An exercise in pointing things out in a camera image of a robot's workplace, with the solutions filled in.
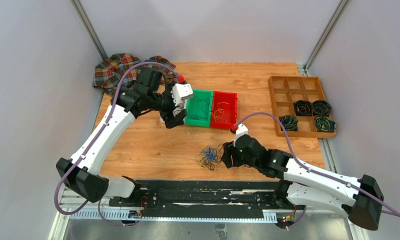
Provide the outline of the cable ball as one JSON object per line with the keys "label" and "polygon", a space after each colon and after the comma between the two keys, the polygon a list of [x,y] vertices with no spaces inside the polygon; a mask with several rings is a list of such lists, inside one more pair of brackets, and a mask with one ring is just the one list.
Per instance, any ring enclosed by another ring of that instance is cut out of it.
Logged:
{"label": "cable ball", "polygon": [[195,161],[200,167],[207,168],[213,172],[216,165],[222,162],[222,150],[222,144],[219,144],[217,147],[207,145],[201,149],[200,153],[195,157]]}

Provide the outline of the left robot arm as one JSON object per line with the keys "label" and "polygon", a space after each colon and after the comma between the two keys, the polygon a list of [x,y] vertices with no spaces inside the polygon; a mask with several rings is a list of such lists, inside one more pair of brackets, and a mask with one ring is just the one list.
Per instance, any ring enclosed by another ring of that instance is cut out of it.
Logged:
{"label": "left robot arm", "polygon": [[56,163],[63,185],[91,203],[103,197],[121,197],[130,207],[140,203],[141,193],[133,180],[109,178],[99,172],[117,140],[141,115],[157,111],[166,128],[184,125],[184,106],[193,97],[193,89],[178,76],[159,93],[162,77],[159,70],[142,67],[135,80],[116,89],[104,118],[85,143],[69,159],[60,158]]}

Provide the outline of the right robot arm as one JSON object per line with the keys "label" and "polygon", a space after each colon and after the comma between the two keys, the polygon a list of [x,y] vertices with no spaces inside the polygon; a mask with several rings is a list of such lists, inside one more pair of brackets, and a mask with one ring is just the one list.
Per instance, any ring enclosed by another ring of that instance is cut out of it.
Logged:
{"label": "right robot arm", "polygon": [[383,193],[370,175],[340,175],[279,149],[266,149],[255,138],[243,135],[223,144],[222,162],[227,168],[247,165],[269,178],[279,179],[273,194],[277,207],[317,207],[347,217],[355,225],[376,231],[382,213]]}

